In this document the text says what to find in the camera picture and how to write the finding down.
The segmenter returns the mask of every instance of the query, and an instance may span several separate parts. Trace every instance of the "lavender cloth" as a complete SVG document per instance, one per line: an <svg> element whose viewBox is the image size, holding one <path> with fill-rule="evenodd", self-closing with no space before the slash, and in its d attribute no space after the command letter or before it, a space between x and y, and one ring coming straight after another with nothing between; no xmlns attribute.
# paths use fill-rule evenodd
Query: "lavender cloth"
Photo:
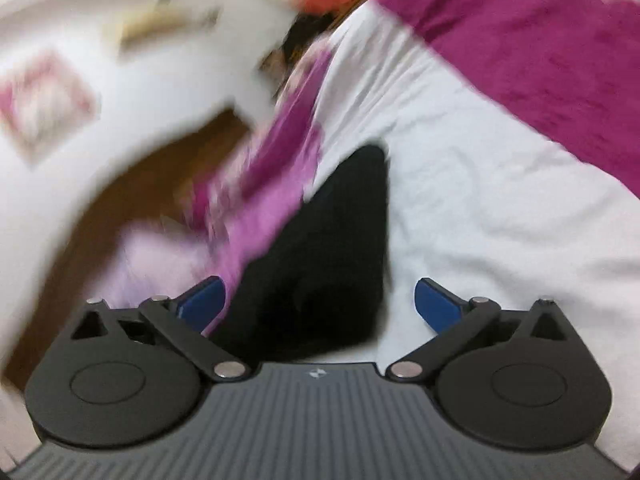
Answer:
<svg viewBox="0 0 640 480"><path fill-rule="evenodd" d="M218 248L211 274L225 283L225 307L210 323L208 335L225 316L247 263L264 254L302 203L320 157L321 131L312 123L316 97L331 53L317 58L308 76L270 127L257 154L242 174L236 207L225 220L226 239Z"/></svg>
<svg viewBox="0 0 640 480"><path fill-rule="evenodd" d="M640 196L640 6L377 0L487 97Z"/></svg>

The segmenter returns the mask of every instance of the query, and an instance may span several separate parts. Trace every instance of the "black fabric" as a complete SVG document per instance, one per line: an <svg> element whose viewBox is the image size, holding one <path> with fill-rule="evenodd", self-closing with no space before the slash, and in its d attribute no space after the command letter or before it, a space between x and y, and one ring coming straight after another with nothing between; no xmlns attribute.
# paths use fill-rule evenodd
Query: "black fabric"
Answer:
<svg viewBox="0 0 640 480"><path fill-rule="evenodd" d="M249 264L209 338L255 365L373 336L383 300L387 203L385 153L364 146Z"/></svg>

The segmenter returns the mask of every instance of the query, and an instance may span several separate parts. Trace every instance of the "bed sheet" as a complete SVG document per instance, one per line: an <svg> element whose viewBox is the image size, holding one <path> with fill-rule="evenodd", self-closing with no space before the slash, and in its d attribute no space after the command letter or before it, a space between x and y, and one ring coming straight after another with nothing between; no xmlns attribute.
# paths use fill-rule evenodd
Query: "bed sheet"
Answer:
<svg viewBox="0 0 640 480"><path fill-rule="evenodd" d="M373 0L332 36L332 48L314 115L322 157L307 196L363 143L384 146L390 276L380 338L324 359L370 360L384 371L433 337L414 308L423 276L504 308L551 295L612 386L597 445L632 469L640 461L640 200L479 93Z"/></svg>

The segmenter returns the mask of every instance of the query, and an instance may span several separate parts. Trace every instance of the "silver screw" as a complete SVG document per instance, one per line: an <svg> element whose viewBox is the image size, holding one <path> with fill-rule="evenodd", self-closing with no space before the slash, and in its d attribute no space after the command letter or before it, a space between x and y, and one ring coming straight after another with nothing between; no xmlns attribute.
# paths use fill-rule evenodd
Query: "silver screw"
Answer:
<svg viewBox="0 0 640 480"><path fill-rule="evenodd" d="M218 377L222 377L223 379L235 379L243 375L246 368L238 361L224 361L218 363L215 368L213 368L213 371Z"/></svg>
<svg viewBox="0 0 640 480"><path fill-rule="evenodd" d="M400 379L411 379L422 373L422 367L413 361L400 361L391 365L391 373Z"/></svg>

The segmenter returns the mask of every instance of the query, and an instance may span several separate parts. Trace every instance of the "ribbed surface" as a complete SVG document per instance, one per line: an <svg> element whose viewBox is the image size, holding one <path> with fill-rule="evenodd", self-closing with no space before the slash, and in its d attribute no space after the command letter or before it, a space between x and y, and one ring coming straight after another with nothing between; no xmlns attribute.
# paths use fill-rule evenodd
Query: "ribbed surface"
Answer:
<svg viewBox="0 0 640 480"><path fill-rule="evenodd" d="M323 373L312 373L318 368ZM618 480L588 446L547 456L483 446L450 427L418 386L372 365L264 365L212 389L174 433L121 452L45 444L25 480Z"/></svg>

